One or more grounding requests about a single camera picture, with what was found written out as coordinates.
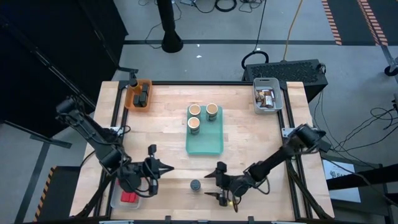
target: wooden tabletop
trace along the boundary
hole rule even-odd
[[[103,82],[94,120],[102,127],[111,123],[118,83]],[[124,148],[133,161],[147,157],[147,147],[157,145],[155,157],[175,170],[164,174],[159,180],[159,193],[145,198],[137,210],[113,209],[112,219],[164,220],[171,215],[173,220],[247,220],[293,221],[292,201],[285,164],[280,164],[269,174],[271,192],[263,195],[251,189],[243,196],[239,212],[231,207],[221,207],[218,201],[203,192],[219,190],[215,179],[203,177],[213,172],[216,163],[228,165],[228,173],[240,175],[253,162],[264,160],[281,146],[279,123],[276,114],[258,115],[253,111],[251,86],[153,86],[152,103],[147,113],[129,112],[127,125],[131,132],[124,137]],[[295,125],[312,125],[303,84],[288,83],[290,104]],[[118,125],[120,125],[123,93]],[[187,107],[192,103],[207,105],[216,103],[223,107],[224,152],[220,156],[189,156],[185,150]],[[85,155],[93,148],[87,145]],[[323,209],[334,217],[330,196],[319,154],[302,157],[307,187]],[[77,214],[98,188],[101,166],[96,157],[86,162],[80,172],[70,214]],[[190,182],[198,179],[201,192],[192,192]],[[300,213],[305,217],[302,195],[297,188]],[[101,214],[104,215],[108,190],[103,195]]]

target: concrete floor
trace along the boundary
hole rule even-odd
[[[137,1],[115,1],[121,17],[128,29],[127,40],[145,39],[150,28],[160,22],[157,8],[152,1],[139,6]],[[211,9],[213,1],[198,0],[202,10]],[[268,0],[260,38],[262,40],[285,40],[289,25],[299,0]],[[182,18],[176,22],[177,32],[182,39],[236,39],[255,40],[261,18],[262,6],[248,14],[234,10],[222,13],[215,10],[210,14],[200,14],[194,7],[179,4]],[[162,38],[161,27],[154,29],[150,40]],[[305,0],[298,15],[292,40],[333,40],[328,21],[320,0]],[[185,44],[182,51],[167,54],[161,49],[154,50],[147,45],[125,45],[120,66],[138,68],[139,78],[153,80],[240,80],[243,69],[241,59],[253,49],[253,45],[230,44]],[[270,62],[282,60],[284,45],[259,45],[270,55]],[[389,47],[393,56],[398,55],[398,47]],[[370,117],[374,107],[392,108],[392,95],[398,84],[394,78],[385,76],[382,71],[387,66],[380,47],[337,46],[337,45],[290,45],[287,60],[317,58],[327,65],[329,85],[323,97],[323,113],[330,132],[338,141],[357,125]],[[260,56],[250,58],[247,63],[261,63]],[[116,72],[114,80],[125,80],[127,74]],[[318,98],[310,103],[312,115]],[[326,129],[320,108],[317,122]],[[376,121],[346,143],[354,147],[377,141],[391,129],[384,131],[388,121]],[[73,144],[71,149],[51,146],[39,177],[25,222],[32,221],[35,209],[49,169],[54,166],[78,166],[83,159],[86,142],[74,130],[66,129],[55,139]],[[392,133],[377,145],[351,151],[358,158],[390,165],[398,162],[394,148],[397,132]],[[7,125],[0,125],[0,222],[13,223],[21,204],[24,192],[32,175],[33,167],[42,143],[29,139],[27,133]],[[390,192],[398,192],[398,185],[390,184]],[[380,217],[336,209],[336,217],[365,223],[383,223]]]

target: orange plastic container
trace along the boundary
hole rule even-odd
[[[135,107],[134,104],[132,103],[132,99],[134,99],[134,90],[132,89],[131,86],[127,88],[127,93],[126,93],[126,100],[124,101],[124,107],[131,110],[131,111],[137,111],[137,112],[148,112],[149,111],[149,106],[150,106],[150,100],[152,99],[152,81],[151,80],[146,80],[146,79],[137,79],[138,85],[143,85],[143,84],[148,84],[149,85],[149,96],[148,96],[148,102],[146,107]]]

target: translucent green tray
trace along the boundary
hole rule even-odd
[[[209,122],[206,120],[206,106],[200,106],[200,108],[199,133],[191,134],[187,125],[185,149],[191,155],[220,155],[224,151],[223,109],[218,106],[216,120]],[[187,123],[190,118],[188,107]]]

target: gray bin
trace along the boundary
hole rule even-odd
[[[275,94],[274,108],[259,107],[256,103],[256,90],[270,90]],[[280,92],[279,81],[276,78],[255,78],[253,80],[253,103],[254,112],[256,114],[274,114],[281,110],[284,106],[282,101],[282,93]]]

